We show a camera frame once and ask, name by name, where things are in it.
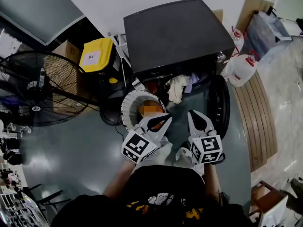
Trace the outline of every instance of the washing machine door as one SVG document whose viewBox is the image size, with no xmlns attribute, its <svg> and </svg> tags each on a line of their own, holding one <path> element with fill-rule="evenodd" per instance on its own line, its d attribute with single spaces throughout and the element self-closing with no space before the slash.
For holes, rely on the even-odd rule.
<svg viewBox="0 0 303 227">
<path fill-rule="evenodd" d="M 226 81 L 221 75 L 212 78 L 206 103 L 207 116 L 213 122 L 217 134 L 223 139 L 229 123 L 230 98 Z"/>
</svg>

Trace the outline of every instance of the cable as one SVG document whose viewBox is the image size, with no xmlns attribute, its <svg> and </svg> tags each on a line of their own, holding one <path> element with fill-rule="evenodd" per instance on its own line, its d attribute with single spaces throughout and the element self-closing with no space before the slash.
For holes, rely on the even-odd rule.
<svg viewBox="0 0 303 227">
<path fill-rule="evenodd" d="M 93 109 L 93 110 L 95 110 L 95 111 L 97 111 L 97 112 L 99 112 L 99 113 L 100 113 L 100 110 L 95 109 L 95 108 L 93 108 L 93 107 L 91 107 L 91 106 L 87 106 L 87 108 L 91 108 L 91 109 Z M 105 114 L 104 114 L 104 117 L 105 117 L 105 118 L 106 118 L 108 121 L 111 121 L 111 122 L 113 123 L 113 125 L 114 125 L 114 127 L 115 127 L 115 130 L 117 131 L 117 133 L 118 133 L 119 135 L 121 135 L 121 136 L 122 136 L 122 141 L 124 141 L 124 135 L 118 131 L 118 129 L 117 129 L 117 127 L 116 127 L 115 122 L 114 122 L 114 121 L 112 121 L 112 120 L 110 120 L 110 119 L 108 119 L 108 118 L 106 117 L 106 115 L 105 115 Z"/>
</svg>

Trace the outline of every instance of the wooden plank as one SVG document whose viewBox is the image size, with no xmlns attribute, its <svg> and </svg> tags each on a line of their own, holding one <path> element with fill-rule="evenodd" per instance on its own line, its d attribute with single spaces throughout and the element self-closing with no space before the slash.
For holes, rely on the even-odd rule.
<svg viewBox="0 0 303 227">
<path fill-rule="evenodd" d="M 212 10 L 220 22 L 223 22 L 223 9 Z"/>
<path fill-rule="evenodd" d="M 237 91 L 236 91 L 236 89 L 234 87 L 232 87 L 232 90 L 233 90 L 233 93 L 234 93 L 236 101 L 237 101 L 237 105 L 238 105 L 240 116 L 241 116 L 242 123 L 243 123 L 244 135 L 245 135 L 246 142 L 247 142 L 247 145 L 248 145 L 248 153 L 250 155 L 250 172 L 254 172 L 258 167 L 256 168 L 256 166 L 254 166 L 255 163 L 254 163 L 254 161 L 252 159 L 251 146 L 250 146 L 250 138 L 249 138 L 249 134 L 248 134 L 248 129 L 247 129 L 247 125 L 246 125 L 245 116 L 244 116 L 244 113 L 243 113 L 243 109 L 242 109 L 241 102 L 239 100 Z"/>
<path fill-rule="evenodd" d="M 250 96 L 250 101 L 252 104 L 252 108 L 255 112 L 255 117 L 258 125 L 258 130 L 259 130 L 259 136 L 260 136 L 260 142 L 261 142 L 261 153 L 262 153 L 262 163 L 265 165 L 267 162 L 267 152 L 266 152 L 266 141 L 265 141 L 265 134 L 264 134 L 264 128 L 263 128 L 263 123 L 261 119 L 261 113 L 257 104 L 257 100 L 254 94 L 254 91 L 251 87 L 250 81 L 245 83 L 247 92 Z"/>
<path fill-rule="evenodd" d="M 264 100 L 265 100 L 266 107 L 267 107 L 267 112 L 268 112 L 268 115 L 269 115 L 271 130 L 272 130 L 272 134 L 273 134 L 273 142 L 274 142 L 273 155 L 274 155 L 274 154 L 276 154 L 278 152 L 277 141 L 276 141 L 275 121 L 274 121 L 273 115 L 271 113 L 271 108 L 270 108 L 270 105 L 269 105 L 268 97 L 267 97 L 265 88 L 263 86 L 263 83 L 261 81 L 260 75 L 259 75 L 259 73 L 257 71 L 256 71 L 255 75 L 256 75 L 256 78 L 257 78 L 258 83 L 260 85 L 261 91 L 263 93 Z"/>
<path fill-rule="evenodd" d="M 259 163 L 258 163 L 256 140 L 255 140 L 255 134 L 254 134 L 253 126 L 252 126 L 251 119 L 250 119 L 250 114 L 249 114 L 248 107 L 245 102 L 244 95 L 243 95 L 241 88 L 237 87 L 236 92 L 239 97 L 239 101 L 241 103 L 243 115 L 244 115 L 245 122 L 247 125 L 248 136 L 249 136 L 249 140 L 250 140 L 251 158 L 252 158 L 251 164 L 252 164 L 253 170 L 257 170 L 259 167 L 261 167 L 261 165 L 259 166 Z"/>
<path fill-rule="evenodd" d="M 258 166 L 261 167 L 261 166 L 263 166 L 263 157 L 262 157 L 262 148 L 261 148 L 261 140 L 260 140 L 260 135 L 259 135 L 258 123 L 256 120 L 255 112 L 252 107 L 252 103 L 251 103 L 248 91 L 246 89 L 246 86 L 242 86 L 241 90 L 244 95 L 244 99 L 245 99 L 245 102 L 246 102 L 246 105 L 248 108 L 252 128 L 253 128 L 254 135 L 255 135 L 256 149 L 257 149 L 257 156 L 258 156 Z"/>
<path fill-rule="evenodd" d="M 266 0 L 245 0 L 236 28 L 244 33 L 251 21 L 254 11 L 267 12 L 270 6 L 274 6 L 274 3 Z"/>
<path fill-rule="evenodd" d="M 253 82 L 254 86 L 256 87 L 257 90 L 257 103 L 259 105 L 260 113 L 261 113 L 261 118 L 263 121 L 263 126 L 264 126 L 264 133 L 265 133 L 265 139 L 266 139 L 266 148 L 268 149 L 267 151 L 267 158 L 270 158 L 273 155 L 273 146 L 274 146 L 274 141 L 273 141 L 273 135 L 272 135 L 272 130 L 271 130 L 271 124 L 270 124 L 270 119 L 265 103 L 265 99 L 263 96 L 263 93 L 261 91 L 259 82 L 256 78 L 256 75 L 253 75 L 251 77 L 251 81 Z"/>
</svg>

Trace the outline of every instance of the yellow box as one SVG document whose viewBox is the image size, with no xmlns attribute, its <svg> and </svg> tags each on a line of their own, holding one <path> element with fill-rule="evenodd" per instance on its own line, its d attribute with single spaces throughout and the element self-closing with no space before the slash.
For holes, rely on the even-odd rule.
<svg viewBox="0 0 303 227">
<path fill-rule="evenodd" d="M 85 72 L 95 72 L 104 69 L 109 62 L 113 42 L 110 38 L 93 40 L 84 44 L 80 66 Z"/>
</svg>

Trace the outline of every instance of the standing fan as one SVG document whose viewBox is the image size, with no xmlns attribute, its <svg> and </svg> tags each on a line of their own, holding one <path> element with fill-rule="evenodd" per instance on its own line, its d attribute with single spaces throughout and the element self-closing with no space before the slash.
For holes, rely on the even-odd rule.
<svg viewBox="0 0 303 227">
<path fill-rule="evenodd" d="M 82 69 L 49 52 L 19 52 L 0 62 L 0 117 L 27 126 L 61 123 L 96 104 L 84 93 Z"/>
</svg>

